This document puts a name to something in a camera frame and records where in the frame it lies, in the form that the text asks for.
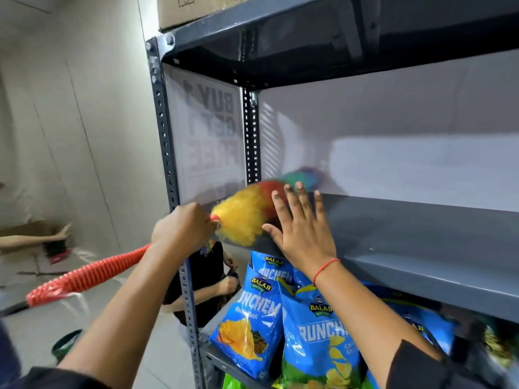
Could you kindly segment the green round bucket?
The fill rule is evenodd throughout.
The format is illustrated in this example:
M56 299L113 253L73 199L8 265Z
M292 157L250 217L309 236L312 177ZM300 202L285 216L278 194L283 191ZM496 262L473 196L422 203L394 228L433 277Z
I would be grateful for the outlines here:
M77 329L70 333L67 333L55 342L55 344L51 348L51 354L56 359L57 364L59 364L66 357L69 351L79 340L82 333L82 329Z

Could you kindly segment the multicolour duster with red handle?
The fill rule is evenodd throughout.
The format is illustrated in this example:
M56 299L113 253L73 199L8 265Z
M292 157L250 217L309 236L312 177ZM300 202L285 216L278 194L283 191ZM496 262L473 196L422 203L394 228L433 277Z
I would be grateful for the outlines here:
M286 200L286 184L301 182L308 191L319 189L323 172L301 168L282 176L255 182L232 196L218 202L212 209L210 221L217 222L217 237L242 247L250 247L262 235L262 226L276 218L271 193L278 191ZM136 265L149 245L129 253L107 257L89 263L48 281L27 294L19 303L0 310L0 317L12 315L31 307L39 307L94 288Z

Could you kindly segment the white printed sign sheet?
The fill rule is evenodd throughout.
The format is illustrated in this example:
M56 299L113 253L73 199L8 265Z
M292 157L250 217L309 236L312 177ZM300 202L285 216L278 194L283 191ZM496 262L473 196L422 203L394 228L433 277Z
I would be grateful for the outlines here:
M179 202L201 205L247 184L242 90L164 65Z

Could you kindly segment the person's left hand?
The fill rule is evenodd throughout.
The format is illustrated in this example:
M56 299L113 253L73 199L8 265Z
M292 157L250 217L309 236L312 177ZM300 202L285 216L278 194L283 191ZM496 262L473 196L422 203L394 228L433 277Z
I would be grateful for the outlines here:
M191 203L177 206L156 223L152 232L150 254L172 261L185 261L203 244L196 244L191 235Z

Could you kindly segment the grey metal shelf rack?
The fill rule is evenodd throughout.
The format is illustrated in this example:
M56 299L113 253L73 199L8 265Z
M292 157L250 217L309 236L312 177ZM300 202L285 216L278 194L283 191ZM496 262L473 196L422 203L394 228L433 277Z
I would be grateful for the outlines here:
M519 324L519 0L250 0L146 40L170 209L173 72L237 90L245 184L319 169L360 279Z

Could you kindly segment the person's black sleeve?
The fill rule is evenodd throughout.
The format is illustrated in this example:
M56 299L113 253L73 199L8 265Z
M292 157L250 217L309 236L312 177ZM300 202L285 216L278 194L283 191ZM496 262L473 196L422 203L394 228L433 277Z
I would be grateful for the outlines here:
M435 360L403 340L393 358L385 389L505 389L491 385L445 354Z
M83 373L57 367L33 367L21 375L21 362L0 320L0 389L111 389Z

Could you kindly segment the person's left forearm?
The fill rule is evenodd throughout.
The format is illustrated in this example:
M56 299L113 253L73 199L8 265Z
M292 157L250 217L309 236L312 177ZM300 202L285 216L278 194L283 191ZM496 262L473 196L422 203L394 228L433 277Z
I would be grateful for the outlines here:
M58 369L132 389L169 284L197 247L153 243Z

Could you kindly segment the blue chips packet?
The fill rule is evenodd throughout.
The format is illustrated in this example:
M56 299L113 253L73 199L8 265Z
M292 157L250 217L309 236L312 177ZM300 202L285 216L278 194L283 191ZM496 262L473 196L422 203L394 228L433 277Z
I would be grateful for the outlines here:
M251 251L252 268L270 280L282 279L289 285L294 284L294 268L285 258Z
M284 348L276 389L359 389L360 352L334 309L313 285L278 279Z
M440 304L388 287L365 283L365 286L415 328L432 347L450 356L454 341L454 323L438 312Z
M249 266L241 295L210 341L251 378L265 380L282 334L280 286Z

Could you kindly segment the dark snack packet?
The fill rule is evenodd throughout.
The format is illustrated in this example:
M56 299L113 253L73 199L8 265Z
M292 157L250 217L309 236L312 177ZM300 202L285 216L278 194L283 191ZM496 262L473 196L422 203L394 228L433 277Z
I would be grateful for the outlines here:
M452 361L492 389L519 389L519 324L465 310L448 310L454 323Z

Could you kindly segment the person's right forearm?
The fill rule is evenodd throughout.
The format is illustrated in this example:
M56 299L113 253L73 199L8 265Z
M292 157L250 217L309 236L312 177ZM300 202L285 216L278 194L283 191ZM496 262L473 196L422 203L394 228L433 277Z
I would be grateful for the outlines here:
M441 354L431 343L341 263L325 270L314 284L351 334L380 389L386 387L391 363L403 340L440 360Z

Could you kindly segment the person's right hand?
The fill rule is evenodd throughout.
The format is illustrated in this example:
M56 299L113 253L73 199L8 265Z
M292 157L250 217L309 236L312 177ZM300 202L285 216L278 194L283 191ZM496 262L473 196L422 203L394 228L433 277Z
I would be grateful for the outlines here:
M325 270L338 267L340 260L336 255L336 246L330 227L321 227L315 220L315 204L311 205L308 193L302 182L296 182L294 188L299 192L301 202L305 203L305 221L294 223L287 200L281 198L278 191L271 194L279 223L284 233L284 251L282 254L308 279L315 281Z

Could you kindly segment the brown cardboard box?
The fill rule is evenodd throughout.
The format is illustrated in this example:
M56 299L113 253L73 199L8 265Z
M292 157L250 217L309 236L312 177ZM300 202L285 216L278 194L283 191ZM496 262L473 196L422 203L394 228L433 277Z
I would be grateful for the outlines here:
M185 25L248 0L157 0L159 31Z

